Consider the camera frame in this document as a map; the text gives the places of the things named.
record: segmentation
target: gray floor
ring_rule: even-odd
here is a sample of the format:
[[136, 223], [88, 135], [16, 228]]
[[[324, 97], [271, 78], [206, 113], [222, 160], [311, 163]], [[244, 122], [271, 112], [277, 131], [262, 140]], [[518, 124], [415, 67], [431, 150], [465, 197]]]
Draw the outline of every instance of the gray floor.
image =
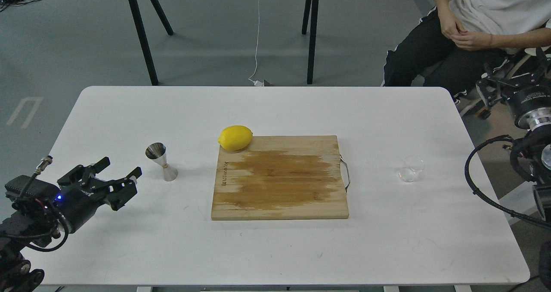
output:
[[[172, 37], [164, 32], [148, 0], [138, 1], [162, 85], [252, 85], [248, 78], [255, 67], [258, 0], [159, 0], [175, 31]], [[306, 86], [308, 38], [300, 34], [303, 3], [260, 0], [254, 80]], [[314, 86], [378, 86], [386, 50], [393, 49], [432, 5], [429, 0], [320, 0]], [[0, 13], [0, 183], [33, 172], [53, 146], [83, 88], [149, 84], [127, 0], [44, 0], [6, 9]], [[28, 117], [35, 103], [31, 99], [10, 121], [26, 97], [42, 98], [36, 100], [40, 102], [37, 112]], [[502, 107], [494, 109], [487, 121], [466, 117], [464, 122], [476, 144], [501, 134], [523, 134]], [[85, 119], [82, 125], [82, 129], [96, 129], [87, 127]], [[499, 196], [521, 183], [511, 172], [504, 151], [496, 147], [480, 156]], [[7, 199], [1, 198], [0, 205], [2, 219], [12, 213]], [[539, 247], [551, 233], [524, 223], [512, 229], [532, 276], [536, 275]], [[511, 288], [473, 286], [472, 290], [504, 292]], [[38, 288], [40, 292], [53, 290]], [[131, 290], [134, 287], [65, 289]], [[408, 292], [452, 290], [450, 286], [401, 287]], [[545, 288], [536, 280], [517, 291]]]

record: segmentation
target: cocktail jigger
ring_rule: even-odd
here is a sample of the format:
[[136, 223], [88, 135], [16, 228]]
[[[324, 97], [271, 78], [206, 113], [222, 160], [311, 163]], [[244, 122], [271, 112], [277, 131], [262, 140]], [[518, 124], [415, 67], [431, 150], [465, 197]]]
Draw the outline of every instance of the cocktail jigger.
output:
[[152, 143], [145, 150], [145, 156], [163, 167], [163, 178], [172, 181], [178, 176], [178, 170], [167, 164], [167, 147], [162, 143]]

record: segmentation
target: lemon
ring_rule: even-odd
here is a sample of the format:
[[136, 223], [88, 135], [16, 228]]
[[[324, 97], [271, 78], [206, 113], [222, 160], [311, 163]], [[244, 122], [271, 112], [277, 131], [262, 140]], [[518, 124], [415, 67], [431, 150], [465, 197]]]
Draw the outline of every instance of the lemon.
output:
[[246, 147], [252, 140], [252, 131], [243, 125], [233, 125], [226, 127], [220, 137], [218, 143], [222, 148], [228, 151], [237, 151]]

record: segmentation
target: white cable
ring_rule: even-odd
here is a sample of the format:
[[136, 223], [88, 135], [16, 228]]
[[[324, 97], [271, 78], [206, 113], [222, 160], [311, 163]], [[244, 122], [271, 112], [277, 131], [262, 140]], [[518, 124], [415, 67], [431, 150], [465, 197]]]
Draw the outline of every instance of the white cable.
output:
[[258, 29], [256, 31], [256, 51], [254, 51], [254, 72], [251, 74], [251, 76], [248, 78], [250, 82], [254, 84], [254, 80], [251, 80], [252, 76], [256, 74], [256, 69], [258, 69], [258, 58], [256, 57], [258, 55], [258, 41], [260, 39], [260, 0], [258, 0]]

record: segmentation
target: wooden cutting board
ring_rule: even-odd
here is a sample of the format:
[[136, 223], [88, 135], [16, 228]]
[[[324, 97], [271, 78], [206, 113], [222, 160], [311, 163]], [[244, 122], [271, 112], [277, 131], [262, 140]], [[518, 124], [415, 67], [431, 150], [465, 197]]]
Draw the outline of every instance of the wooden cutting board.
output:
[[220, 147], [213, 220], [346, 219], [336, 136], [260, 136]]

